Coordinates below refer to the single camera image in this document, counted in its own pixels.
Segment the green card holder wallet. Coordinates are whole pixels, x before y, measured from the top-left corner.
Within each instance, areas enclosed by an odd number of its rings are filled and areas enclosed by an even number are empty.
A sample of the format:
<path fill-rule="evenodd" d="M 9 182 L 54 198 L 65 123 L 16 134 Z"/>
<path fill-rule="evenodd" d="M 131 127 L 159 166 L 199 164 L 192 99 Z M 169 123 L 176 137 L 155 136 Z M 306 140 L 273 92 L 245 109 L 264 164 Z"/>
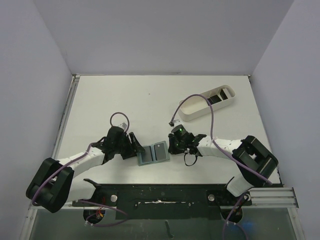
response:
<path fill-rule="evenodd" d="M 161 160 L 161 161 L 157 161 L 156 160 L 155 151 L 154 151 L 154 145 L 158 144 L 158 143 L 165 143 L 165 147 L 166 147 L 166 159 L 165 160 Z M 161 141 L 161 142 L 157 142 L 157 143 L 150 144 L 150 145 L 145 145 L 145 146 L 150 146 L 151 152 L 152 152 L 152 157 L 153 157 L 153 162 L 147 163 L 147 164 L 143 164 L 142 163 L 142 153 L 138 153 L 137 154 L 137 160 L 138 160 L 138 165 L 139 166 L 162 163 L 162 162 L 167 162 L 167 161 L 170 160 L 170 155 L 169 155 L 169 152 L 168 152 L 168 146 L 167 146 L 167 142 L 166 141 Z"/>

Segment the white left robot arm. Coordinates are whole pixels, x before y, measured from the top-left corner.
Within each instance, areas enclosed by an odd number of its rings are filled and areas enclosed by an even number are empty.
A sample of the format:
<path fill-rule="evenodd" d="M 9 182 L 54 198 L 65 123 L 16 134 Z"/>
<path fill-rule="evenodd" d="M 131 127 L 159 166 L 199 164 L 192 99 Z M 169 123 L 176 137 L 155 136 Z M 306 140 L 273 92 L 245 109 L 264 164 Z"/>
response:
<path fill-rule="evenodd" d="M 27 187 L 26 197 L 34 206 L 41 206 L 51 213 L 59 211 L 65 203 L 77 200 L 95 206 L 102 199 L 97 184 L 91 180 L 74 183 L 74 178 L 106 164 L 116 155 L 125 160 L 143 152 L 145 149 L 133 132 L 112 126 L 106 136 L 90 143 L 84 152 L 58 160 L 45 159 Z"/>

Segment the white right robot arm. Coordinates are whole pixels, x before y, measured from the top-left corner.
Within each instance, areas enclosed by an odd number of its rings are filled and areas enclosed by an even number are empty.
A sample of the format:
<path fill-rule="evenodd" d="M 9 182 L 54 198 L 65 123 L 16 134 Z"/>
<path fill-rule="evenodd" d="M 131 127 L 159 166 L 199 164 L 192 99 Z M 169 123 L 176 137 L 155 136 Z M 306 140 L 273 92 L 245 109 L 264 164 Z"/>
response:
<path fill-rule="evenodd" d="M 279 164 L 277 158 L 252 135 L 236 140 L 212 139 L 205 134 L 194 135 L 179 124 L 168 134 L 168 139 L 168 152 L 171 155 L 225 158 L 237 165 L 240 173 L 231 179 L 222 192 L 223 200 L 230 205 L 252 188 L 271 185 L 269 178 Z"/>

